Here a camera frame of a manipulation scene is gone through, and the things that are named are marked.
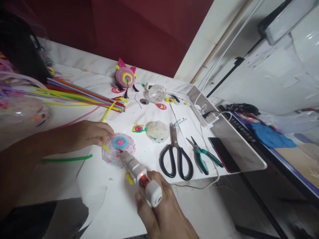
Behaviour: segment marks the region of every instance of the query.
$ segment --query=hot glue gun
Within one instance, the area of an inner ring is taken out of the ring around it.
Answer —
[[[126,177],[130,184],[137,183],[142,196],[152,207],[157,207],[162,199],[162,188],[159,184],[148,178],[146,168],[127,151],[120,154],[120,159],[127,170]]]

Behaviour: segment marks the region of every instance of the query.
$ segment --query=power strip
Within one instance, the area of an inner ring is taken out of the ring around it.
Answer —
[[[206,119],[203,117],[202,114],[199,113],[199,110],[196,108],[195,105],[191,106],[192,110],[194,111],[195,115],[197,116],[198,120],[200,120],[200,122],[202,123],[202,126],[206,129],[210,129],[211,127],[214,127],[213,123],[217,120],[219,120],[219,118],[214,115],[214,114],[210,114]]]

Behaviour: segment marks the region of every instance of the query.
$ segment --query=clear plastic ball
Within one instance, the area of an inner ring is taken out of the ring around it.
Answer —
[[[153,85],[149,89],[149,98],[153,103],[159,103],[166,97],[166,89],[161,85]]]
[[[147,125],[146,135],[154,143],[164,143],[169,136],[169,129],[162,121],[151,122]]]
[[[0,129],[2,132],[30,130],[43,125],[49,118],[49,108],[32,97],[0,98]]]
[[[117,133],[115,136],[109,137],[105,143],[105,146],[109,148],[109,151],[103,148],[103,160],[113,166],[123,166],[120,159],[120,150],[126,150],[130,154],[135,153],[134,140],[130,136],[123,133]]]

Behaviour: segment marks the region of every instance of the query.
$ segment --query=red wall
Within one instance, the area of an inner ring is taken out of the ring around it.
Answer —
[[[174,77],[213,0],[25,0],[49,39]]]

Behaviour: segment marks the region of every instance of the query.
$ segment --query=desk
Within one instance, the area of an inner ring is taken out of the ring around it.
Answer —
[[[63,49],[59,49],[59,52],[61,54],[72,52],[71,56],[68,55],[70,58],[79,54],[83,57],[82,60],[91,59],[92,62],[96,62],[95,57],[98,57],[99,67],[101,68],[101,66],[103,66],[107,69],[103,74],[82,71],[81,69],[77,69],[76,65],[70,67],[59,64],[58,57],[54,59],[57,63],[55,68],[56,71],[61,72],[65,76],[70,76],[68,79],[76,85],[110,98],[118,96],[118,94],[111,92],[111,82],[114,81],[116,61],[66,46],[64,46]],[[96,65],[92,64],[91,68],[86,69],[93,71],[95,67]],[[150,140],[146,135],[131,132],[132,125],[145,125],[156,120],[161,120],[168,125],[168,123],[176,122],[181,118],[188,118],[188,120],[178,127],[178,143],[184,148],[193,162],[194,176],[192,180],[216,177],[217,173],[214,170],[212,162],[204,159],[204,157],[203,159],[206,161],[210,173],[206,176],[199,171],[195,163],[193,148],[185,140],[186,137],[188,138],[190,136],[193,136],[202,148],[205,148],[205,140],[210,152],[215,154],[215,156],[217,156],[217,154],[214,152],[207,138],[215,136],[221,138],[242,171],[247,172],[266,168],[264,160],[244,141],[223,116],[220,117],[212,129],[203,129],[204,139],[202,139],[199,133],[199,120],[189,106],[184,104],[180,106],[170,106],[169,103],[163,102],[167,106],[167,110],[165,111],[157,108],[154,104],[149,104],[140,109],[134,97],[136,94],[140,94],[142,98],[145,92],[139,84],[148,81],[161,84],[165,86],[167,90],[185,96],[184,99],[189,103],[194,102],[200,92],[193,85],[154,74],[143,69],[138,68],[136,73],[138,75],[136,82],[137,88],[140,92],[135,93],[129,91],[130,101],[126,104],[126,112],[120,114],[115,111],[110,111],[106,122],[114,128],[115,132],[127,133],[133,137],[137,146],[135,157],[145,164],[149,170],[161,172],[159,167],[160,152],[166,144],[170,142],[170,139],[163,144],[150,145]],[[30,87],[23,86],[20,89],[28,90],[29,88]],[[207,110],[216,110],[203,95],[199,97],[197,103],[199,105],[207,104]],[[52,116],[48,123],[43,125],[40,130],[47,130],[63,125],[95,108],[95,106],[74,107],[71,109],[69,107],[59,106],[49,107],[52,111]],[[100,121],[105,111],[105,108],[99,108],[86,119]],[[82,235],[82,238],[126,238],[146,233],[145,227],[136,212],[134,202],[134,194],[137,192],[136,185],[131,186],[128,184],[124,169],[106,164],[106,162],[102,160],[102,149],[95,145],[82,151],[71,153],[67,157],[75,157],[75,154],[79,156],[88,153],[93,154],[93,157],[84,163],[61,163],[53,167],[52,164],[39,165],[35,172],[36,174],[32,176],[31,181],[33,183],[29,185],[26,192],[20,198],[19,205],[30,205],[81,196],[83,202],[89,207],[88,223],[92,221]],[[56,178],[51,178],[51,176],[56,175],[57,172],[59,172],[59,178],[62,179],[58,182],[56,182]],[[228,174],[224,168],[218,167],[218,172],[221,176]],[[170,183],[182,181],[178,174],[174,179],[164,177]]]

